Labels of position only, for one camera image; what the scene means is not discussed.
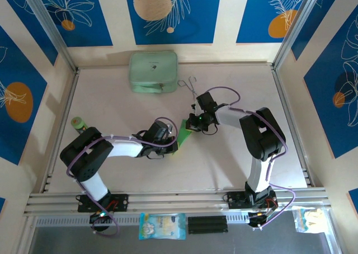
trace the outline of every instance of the green cloth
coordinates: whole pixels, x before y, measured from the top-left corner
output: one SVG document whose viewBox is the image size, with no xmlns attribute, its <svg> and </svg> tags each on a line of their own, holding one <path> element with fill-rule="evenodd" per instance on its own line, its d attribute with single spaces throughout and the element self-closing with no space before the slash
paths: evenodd
<svg viewBox="0 0 358 254">
<path fill-rule="evenodd" d="M 186 120 L 182 120 L 181 121 L 181 126 L 180 126 L 180 130 L 179 130 L 179 135 L 178 135 L 178 148 L 181 146 L 181 144 L 184 143 L 184 141 L 189 137 L 189 135 L 192 133 L 189 130 L 186 130 L 185 128 L 185 124 L 186 124 Z"/>
</svg>

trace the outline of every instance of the green zipper pouch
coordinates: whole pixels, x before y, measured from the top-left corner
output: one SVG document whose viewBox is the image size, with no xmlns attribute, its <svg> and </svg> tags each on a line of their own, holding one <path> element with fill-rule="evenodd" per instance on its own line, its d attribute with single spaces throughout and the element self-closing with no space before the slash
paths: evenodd
<svg viewBox="0 0 358 254">
<path fill-rule="evenodd" d="M 173 51 L 141 51 L 129 63 L 129 83 L 137 93 L 170 93 L 177 89 L 178 58 Z"/>
</svg>

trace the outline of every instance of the aluminum frame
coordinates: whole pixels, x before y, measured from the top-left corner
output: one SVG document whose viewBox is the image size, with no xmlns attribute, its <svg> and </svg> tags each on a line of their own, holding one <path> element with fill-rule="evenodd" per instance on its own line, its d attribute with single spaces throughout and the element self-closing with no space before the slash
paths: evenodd
<svg viewBox="0 0 358 254">
<path fill-rule="evenodd" d="M 33 10 L 35 16 L 41 23 L 46 34 L 50 38 L 51 42 L 54 44 L 59 54 L 64 58 L 67 65 L 72 68 L 75 72 L 78 70 L 73 59 L 71 58 L 67 47 L 59 34 L 57 28 L 55 27 L 53 21 L 49 17 L 48 13 L 41 0 L 26 0 L 31 9 Z M 292 27 L 289 29 L 289 32 L 282 42 L 282 45 L 279 49 L 279 52 L 276 55 L 276 58 L 272 65 L 272 74 L 276 83 L 277 90 L 279 92 L 282 105 L 284 107 L 285 115 L 289 123 L 289 127 L 294 139 L 295 147 L 297 149 L 299 159 L 301 164 L 305 169 L 307 164 L 305 162 L 304 150 L 296 131 L 296 127 L 291 116 L 289 104 L 285 98 L 285 92 L 281 86 L 279 75 L 276 73 L 278 67 L 282 63 L 282 60 L 285 58 L 286 54 L 289 52 L 291 45 L 295 38 L 297 37 L 298 32 L 302 28 L 307 19 L 310 11 L 312 10 L 316 0 L 304 0 L 298 15 L 296 16 Z M 74 75 L 71 89 L 68 94 L 67 103 L 62 115 L 61 123 L 59 125 L 58 133 L 56 136 L 56 141 L 50 156 L 50 160 L 46 167 L 46 174 L 44 175 L 43 184 L 41 185 L 41 192 L 46 191 L 46 185 L 50 184 L 51 174 L 54 169 L 55 160 L 57 158 L 60 142 L 63 136 L 63 131 L 65 127 L 66 120 L 68 118 L 70 106 L 72 99 L 76 90 L 76 85 L 78 81 L 79 74 Z M 231 214 L 232 212 L 245 212 L 252 210 L 229 210 L 227 203 L 223 200 L 223 196 L 228 191 L 234 190 L 209 190 L 202 192 L 188 192 L 188 191 L 179 191 L 179 192 L 151 192 L 151 193 L 128 193 L 129 194 L 129 205 L 128 212 L 126 213 L 115 213 L 117 216 L 131 216 L 136 215 L 138 212 L 156 212 L 156 213 L 188 213 L 188 214 Z M 323 206 L 329 211 L 329 218 L 332 227 L 335 228 L 334 217 L 331 214 L 328 196 L 324 188 L 307 188 L 307 189 L 294 189 L 296 192 L 297 198 L 293 205 L 300 206 Z M 284 190 L 276 190 L 277 201 L 279 202 L 279 208 L 281 209 L 291 200 L 291 193 Z M 22 233 L 18 242 L 15 244 L 13 253 L 27 253 L 30 249 L 30 244 L 32 236 L 34 235 L 34 229 L 39 222 L 39 219 L 53 219 L 58 218 L 55 215 L 60 215 L 63 217 L 71 217 L 74 219 L 83 218 L 88 216 L 88 213 L 79 213 L 77 212 L 78 202 L 76 201 L 76 196 L 79 194 L 49 194 L 49 193 L 40 193 L 40 194 L 31 194 L 29 201 L 26 205 L 24 217 L 22 221 Z M 334 242 L 331 246 L 331 250 L 334 250 L 333 253 L 341 253 L 341 248 L 339 243 L 336 240 L 336 230 L 334 231 Z"/>
<path fill-rule="evenodd" d="M 77 71 L 77 67 L 67 50 L 66 43 L 64 42 L 60 32 L 55 26 L 54 21 L 51 19 L 49 13 L 46 10 L 42 0 L 25 0 L 30 8 L 32 9 L 37 20 L 40 22 L 40 25 L 43 27 L 47 36 L 49 37 L 52 44 L 55 46 L 57 52 L 63 57 L 67 66 L 73 70 Z"/>
<path fill-rule="evenodd" d="M 285 57 L 291 50 L 293 42 L 298 36 L 298 33 L 302 29 L 304 23 L 307 20 L 307 17 L 311 13 L 312 8 L 314 7 L 317 0 L 303 0 L 302 5 L 300 6 L 297 15 L 294 18 L 294 21 L 289 28 L 284 41 L 282 42 L 279 51 L 277 52 L 272 65 L 274 70 L 277 70 L 282 65 Z"/>
</svg>

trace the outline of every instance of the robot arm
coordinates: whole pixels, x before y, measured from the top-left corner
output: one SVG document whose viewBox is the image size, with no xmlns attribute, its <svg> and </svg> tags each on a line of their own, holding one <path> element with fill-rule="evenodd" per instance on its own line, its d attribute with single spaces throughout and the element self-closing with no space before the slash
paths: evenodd
<svg viewBox="0 0 358 254">
<path fill-rule="evenodd" d="M 231 199 L 229 207 L 245 209 L 260 207 L 266 199 L 275 199 L 276 195 L 270 183 L 271 161 L 280 153 L 283 144 L 272 128 L 285 141 L 285 136 L 268 108 L 261 108 L 252 114 L 234 109 L 227 104 L 218 105 L 209 92 L 197 98 L 202 113 L 190 114 L 186 129 L 191 131 L 208 131 L 209 125 L 230 125 L 243 131 L 247 148 L 252 155 L 251 173 L 245 184 L 245 192 L 228 193 Z"/>
<path fill-rule="evenodd" d="M 71 167 L 70 171 L 73 174 L 73 177 L 83 186 L 94 200 L 101 201 L 105 196 L 111 195 L 98 174 L 98 170 L 105 159 L 114 156 L 129 156 L 135 158 L 147 157 L 152 152 L 155 152 L 159 156 L 173 153 L 178 150 L 177 142 L 174 142 L 169 147 L 152 146 L 146 143 L 140 143 L 143 141 L 157 145 L 167 145 L 174 140 L 174 137 L 169 137 L 171 130 L 171 125 L 156 121 L 152 124 L 149 130 L 140 131 L 139 133 L 132 135 L 136 141 L 114 140 L 114 142 L 110 143 L 107 140 L 101 140 L 85 154 L 81 155 Z M 70 145 L 62 150 L 60 159 L 68 167 L 86 146 L 101 137 L 102 134 L 96 128 L 88 128 L 70 143 Z"/>
</svg>

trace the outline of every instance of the small green bottle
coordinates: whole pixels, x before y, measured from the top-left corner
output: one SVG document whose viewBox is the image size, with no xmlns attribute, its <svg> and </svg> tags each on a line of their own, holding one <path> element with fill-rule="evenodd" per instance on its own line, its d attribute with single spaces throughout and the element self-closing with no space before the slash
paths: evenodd
<svg viewBox="0 0 358 254">
<path fill-rule="evenodd" d="M 88 128 L 88 126 L 84 123 L 81 117 L 73 118 L 71 120 L 71 125 L 80 135 Z"/>
</svg>

